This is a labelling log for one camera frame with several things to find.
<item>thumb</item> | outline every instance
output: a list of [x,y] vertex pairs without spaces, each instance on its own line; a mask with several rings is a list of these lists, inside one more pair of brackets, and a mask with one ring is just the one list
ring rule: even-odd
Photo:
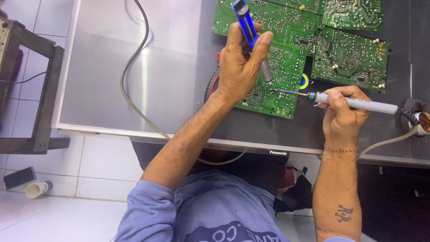
[[270,31],[262,34],[257,42],[254,45],[254,49],[252,50],[252,55],[249,58],[248,63],[246,64],[252,70],[259,70],[261,63],[266,58],[267,53],[269,52],[270,43],[272,43],[273,33]]
[[353,117],[354,112],[349,108],[347,99],[338,90],[329,92],[329,103],[339,122],[348,122]]

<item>bracelet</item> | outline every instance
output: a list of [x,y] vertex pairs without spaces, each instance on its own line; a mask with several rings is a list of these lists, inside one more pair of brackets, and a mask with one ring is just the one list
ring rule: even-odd
[[352,152],[352,151],[357,151],[358,150],[358,144],[357,144],[357,148],[353,149],[353,150],[343,150],[343,149],[330,149],[326,146],[326,143],[324,143],[324,148],[331,150],[331,151],[340,151],[340,152]]

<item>long sleeve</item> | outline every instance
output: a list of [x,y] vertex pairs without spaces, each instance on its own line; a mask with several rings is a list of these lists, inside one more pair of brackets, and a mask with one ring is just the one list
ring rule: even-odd
[[174,192],[170,188],[138,181],[127,197],[127,211],[115,242],[172,241],[176,223],[173,198]]

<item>tattoo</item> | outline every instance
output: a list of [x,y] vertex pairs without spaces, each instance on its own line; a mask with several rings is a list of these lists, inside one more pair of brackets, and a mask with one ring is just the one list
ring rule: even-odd
[[338,210],[339,213],[335,213],[335,216],[340,217],[340,219],[338,219],[338,222],[339,223],[348,222],[351,219],[351,217],[347,217],[346,215],[352,214],[354,209],[353,208],[345,208],[342,205],[339,205],[339,208],[341,208]]

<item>smartphone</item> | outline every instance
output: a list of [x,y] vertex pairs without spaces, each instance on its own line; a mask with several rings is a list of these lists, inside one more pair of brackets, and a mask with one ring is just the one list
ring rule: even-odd
[[3,177],[6,189],[11,189],[34,180],[34,171],[32,167],[17,171]]

